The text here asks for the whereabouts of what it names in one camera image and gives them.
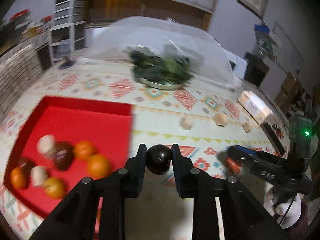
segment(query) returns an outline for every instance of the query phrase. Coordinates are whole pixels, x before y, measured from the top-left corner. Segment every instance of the red tray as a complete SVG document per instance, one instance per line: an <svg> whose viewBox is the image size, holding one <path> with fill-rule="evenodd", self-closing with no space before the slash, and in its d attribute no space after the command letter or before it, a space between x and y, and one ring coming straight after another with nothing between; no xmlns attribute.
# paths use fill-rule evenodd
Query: red tray
<svg viewBox="0 0 320 240"><path fill-rule="evenodd" d="M15 190L10 182L11 171L18 166L20 156L36 165L45 166L50 176L58 177L67 185L68 192L83 178L89 176L86 163L74 160L69 170L58 171L53 161L43 158L36 150L38 140L52 134L57 141L72 145L82 140L92 142L117 170L125 165L131 138L131 105L106 101L44 97L22 128L12 149L4 174L4 185L30 210L45 218L61 200L46 196L39 187Z"/></svg>

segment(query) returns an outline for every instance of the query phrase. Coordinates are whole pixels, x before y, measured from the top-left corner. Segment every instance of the tissue box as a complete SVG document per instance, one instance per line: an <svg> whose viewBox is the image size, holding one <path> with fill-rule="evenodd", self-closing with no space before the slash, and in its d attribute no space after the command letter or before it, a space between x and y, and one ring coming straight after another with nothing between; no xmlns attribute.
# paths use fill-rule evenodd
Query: tissue box
<svg viewBox="0 0 320 240"><path fill-rule="evenodd" d="M272 113L262 99L252 91L243 91L238 101L259 125Z"/></svg>

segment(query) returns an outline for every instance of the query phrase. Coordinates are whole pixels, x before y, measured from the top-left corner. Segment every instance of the orange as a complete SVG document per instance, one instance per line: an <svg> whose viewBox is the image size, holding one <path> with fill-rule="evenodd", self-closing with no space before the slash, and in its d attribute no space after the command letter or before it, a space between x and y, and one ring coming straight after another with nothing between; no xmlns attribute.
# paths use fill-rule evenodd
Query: orange
<svg viewBox="0 0 320 240"><path fill-rule="evenodd" d="M105 156L95 154L88 158L87 171L92 178L101 179L110 174L111 166Z"/></svg>
<svg viewBox="0 0 320 240"><path fill-rule="evenodd" d="M23 174L21 168L14 168L10 173L10 180L13 188L23 189L28 184L27 177Z"/></svg>
<svg viewBox="0 0 320 240"><path fill-rule="evenodd" d="M53 199L63 198L67 192L66 185L56 177L46 179L42 186L47 196Z"/></svg>
<svg viewBox="0 0 320 240"><path fill-rule="evenodd" d="M87 161L91 155L95 154L95 147L88 141L81 141L76 144L73 153L77 159Z"/></svg>

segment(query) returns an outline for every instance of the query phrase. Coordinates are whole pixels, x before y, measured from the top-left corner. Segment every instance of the screw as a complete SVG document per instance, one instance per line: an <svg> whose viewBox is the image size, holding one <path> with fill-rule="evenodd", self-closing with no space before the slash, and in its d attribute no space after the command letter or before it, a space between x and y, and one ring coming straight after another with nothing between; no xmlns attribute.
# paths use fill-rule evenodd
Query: screw
<svg viewBox="0 0 320 240"><path fill-rule="evenodd" d="M90 177L84 177L84 178L81 180L81 182L82 182L83 184L88 184L90 181L91 181L91 178L90 178Z"/></svg>
<svg viewBox="0 0 320 240"><path fill-rule="evenodd" d="M200 173L200 170L199 170L198 168L192 168L192 169L190 170L190 172L191 172L192 174L196 175L196 174L199 174L199 173Z"/></svg>
<svg viewBox="0 0 320 240"><path fill-rule="evenodd" d="M121 168L121 169L119 169L118 172L120 175L124 175L124 174L127 174L128 170L126 168Z"/></svg>
<svg viewBox="0 0 320 240"><path fill-rule="evenodd" d="M237 179L234 176L230 176L230 177L228 177L228 181L231 183L236 183Z"/></svg>

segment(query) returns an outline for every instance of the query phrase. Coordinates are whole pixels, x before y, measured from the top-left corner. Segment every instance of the table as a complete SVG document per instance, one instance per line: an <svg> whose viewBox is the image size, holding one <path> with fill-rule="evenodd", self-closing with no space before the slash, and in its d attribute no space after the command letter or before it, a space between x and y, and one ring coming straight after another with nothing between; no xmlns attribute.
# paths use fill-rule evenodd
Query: table
<svg viewBox="0 0 320 240"><path fill-rule="evenodd" d="M67 70L53 66L19 99L0 128L0 183L7 159L22 125L45 95L91 98L134 104L134 122L129 157L135 156L140 143L171 146L178 143L183 156L191 158L211 176L225 179L231 174L229 165L238 175L242 167L226 162L225 150L234 144L247 148L274 149L250 115L237 103L239 92L231 92L197 79L183 90L164 91L136 83L131 65L74 65ZM217 112L228 114L228 125L218 127L212 117ZM194 118L194 127L183 130L180 119ZM253 124L245 133L242 123ZM288 149L289 139L282 144ZM172 168L161 176L146 169L144 184L138 199L128 199L126 206L127 239L189 240L192 236L193 200L181 200L176 192ZM30 235L42 218L20 203L0 184L0 210L21 239Z"/></svg>

